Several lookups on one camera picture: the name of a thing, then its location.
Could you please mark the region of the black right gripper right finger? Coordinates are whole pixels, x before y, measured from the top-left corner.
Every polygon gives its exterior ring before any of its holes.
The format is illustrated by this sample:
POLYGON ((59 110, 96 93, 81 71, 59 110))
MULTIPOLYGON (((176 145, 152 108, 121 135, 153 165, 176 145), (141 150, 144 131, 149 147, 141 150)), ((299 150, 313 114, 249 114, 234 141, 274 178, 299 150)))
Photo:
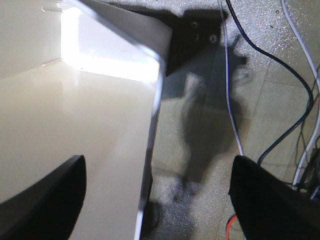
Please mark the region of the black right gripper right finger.
POLYGON ((233 160, 229 196, 248 240, 320 238, 320 204, 246 156, 233 160))

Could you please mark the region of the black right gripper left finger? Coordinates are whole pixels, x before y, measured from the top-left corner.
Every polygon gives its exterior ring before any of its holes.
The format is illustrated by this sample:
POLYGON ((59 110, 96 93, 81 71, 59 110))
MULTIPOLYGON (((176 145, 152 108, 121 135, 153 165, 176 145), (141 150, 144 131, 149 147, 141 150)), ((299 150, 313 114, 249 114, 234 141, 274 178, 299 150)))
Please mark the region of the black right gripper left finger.
POLYGON ((86 160, 74 155, 0 204, 2 240, 67 240, 84 204, 86 160))

